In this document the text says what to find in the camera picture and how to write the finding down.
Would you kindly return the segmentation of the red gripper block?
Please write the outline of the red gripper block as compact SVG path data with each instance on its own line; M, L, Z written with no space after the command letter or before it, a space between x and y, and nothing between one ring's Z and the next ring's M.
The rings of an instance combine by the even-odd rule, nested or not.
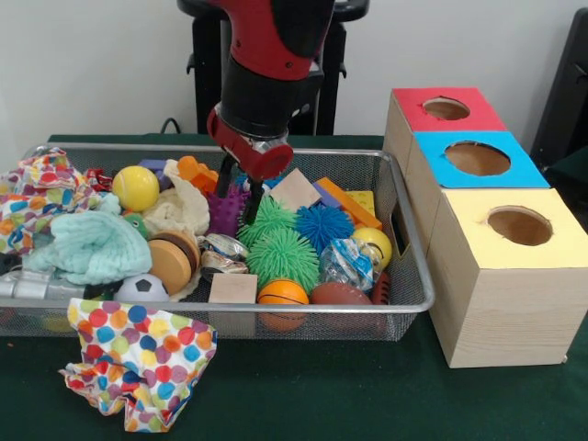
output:
M288 144L288 134L259 138L240 133L221 118L221 106L216 105L209 113L207 128L211 138L224 151L220 166L216 196L226 197L232 181L232 169L238 166L249 177L250 197L243 210L243 222L254 223L261 200L265 194L262 181L283 173L293 158L293 149Z

